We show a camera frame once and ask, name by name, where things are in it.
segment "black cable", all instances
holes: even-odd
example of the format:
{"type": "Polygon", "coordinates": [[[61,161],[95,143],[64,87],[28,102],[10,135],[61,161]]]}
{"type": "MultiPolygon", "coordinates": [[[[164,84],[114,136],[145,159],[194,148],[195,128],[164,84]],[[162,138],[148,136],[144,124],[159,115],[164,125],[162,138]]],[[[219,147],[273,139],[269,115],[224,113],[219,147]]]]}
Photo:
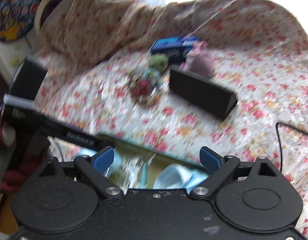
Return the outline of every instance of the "black cable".
{"type": "Polygon", "coordinates": [[[57,141],[55,141],[55,140],[53,140],[53,141],[54,141],[54,144],[56,145],[57,149],[59,150],[59,154],[60,154],[60,156],[62,158],[62,162],[65,162],[64,156],[63,156],[63,153],[62,153],[62,149],[60,148],[59,143],[57,141]]]}
{"type": "Polygon", "coordinates": [[[275,124],[276,133],[277,133],[277,136],[278,136],[279,150],[280,150],[280,154],[281,154],[281,166],[280,166],[280,168],[279,168],[279,171],[282,172],[282,169],[283,169],[283,149],[282,149],[281,138],[279,137],[279,132],[278,132],[278,126],[279,126],[280,124],[281,124],[281,125],[284,125],[284,126],[287,126],[287,127],[289,127],[289,128],[292,128],[292,129],[294,129],[294,130],[296,130],[296,131],[298,131],[298,132],[300,132],[300,133],[302,133],[302,134],[305,134],[305,135],[307,135],[307,136],[308,136],[308,132],[303,131],[303,130],[298,129],[298,128],[296,128],[296,127],[290,125],[290,124],[283,123],[283,122],[277,122],[277,123],[275,124]]]}

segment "floral blanket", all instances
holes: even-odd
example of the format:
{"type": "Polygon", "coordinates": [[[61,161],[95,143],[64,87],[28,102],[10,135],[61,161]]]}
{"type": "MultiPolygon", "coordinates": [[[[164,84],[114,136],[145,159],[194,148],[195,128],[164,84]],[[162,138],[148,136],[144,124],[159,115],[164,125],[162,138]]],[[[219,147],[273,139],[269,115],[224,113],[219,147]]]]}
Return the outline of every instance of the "floral blanket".
{"type": "MultiPolygon", "coordinates": [[[[45,48],[37,58],[48,74],[36,107],[87,132],[189,162],[199,162],[199,149],[208,146],[243,161],[265,155],[279,167],[275,123],[308,131],[308,36],[270,1],[150,7],[137,0],[63,0],[41,35],[45,48]],[[168,75],[152,108],[136,104],[127,90],[126,71],[146,67],[156,39],[188,34],[208,41],[214,81],[237,94],[238,105],[224,122],[171,94],[168,75]]],[[[286,128],[280,135],[283,173],[304,201],[297,228],[308,236],[308,138],[286,128]]]]}

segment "light blue cloth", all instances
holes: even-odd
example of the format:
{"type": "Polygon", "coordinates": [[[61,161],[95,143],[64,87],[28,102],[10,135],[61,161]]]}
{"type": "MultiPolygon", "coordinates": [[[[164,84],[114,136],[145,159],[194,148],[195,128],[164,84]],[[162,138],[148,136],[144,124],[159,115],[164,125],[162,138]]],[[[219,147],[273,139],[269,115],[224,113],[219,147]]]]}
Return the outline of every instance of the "light blue cloth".
{"type": "Polygon", "coordinates": [[[207,173],[202,171],[190,170],[179,164],[171,164],[158,175],[153,188],[185,188],[189,193],[207,177],[207,173]]]}
{"type": "Polygon", "coordinates": [[[145,188],[146,187],[146,179],[147,179],[147,164],[143,163],[139,188],[145,188]]]}

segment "metal screw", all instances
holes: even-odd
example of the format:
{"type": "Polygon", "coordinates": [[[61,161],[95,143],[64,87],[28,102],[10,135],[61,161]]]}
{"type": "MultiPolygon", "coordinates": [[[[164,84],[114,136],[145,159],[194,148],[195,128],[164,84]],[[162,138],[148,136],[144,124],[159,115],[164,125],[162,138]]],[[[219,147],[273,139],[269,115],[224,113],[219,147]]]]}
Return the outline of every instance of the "metal screw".
{"type": "Polygon", "coordinates": [[[87,155],[87,154],[83,154],[81,155],[80,157],[84,158],[85,160],[87,160],[88,163],[91,163],[92,162],[92,158],[87,155]]]}
{"type": "Polygon", "coordinates": [[[119,187],[108,187],[105,189],[105,192],[108,195],[115,196],[121,193],[121,189],[119,187]]]}
{"type": "Polygon", "coordinates": [[[206,195],[208,193],[208,189],[205,188],[205,187],[196,187],[196,188],[193,189],[193,192],[196,195],[203,196],[203,195],[206,195]]]}
{"type": "Polygon", "coordinates": [[[153,198],[161,198],[161,194],[155,193],[155,194],[153,194],[153,198]]]}

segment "dartboard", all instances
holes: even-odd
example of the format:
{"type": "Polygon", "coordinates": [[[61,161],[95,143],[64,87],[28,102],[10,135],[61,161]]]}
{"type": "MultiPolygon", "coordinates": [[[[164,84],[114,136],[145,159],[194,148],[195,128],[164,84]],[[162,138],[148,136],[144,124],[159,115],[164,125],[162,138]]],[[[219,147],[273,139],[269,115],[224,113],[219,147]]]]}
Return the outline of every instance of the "dartboard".
{"type": "Polygon", "coordinates": [[[0,0],[0,41],[15,41],[34,25],[39,0],[0,0]]]}

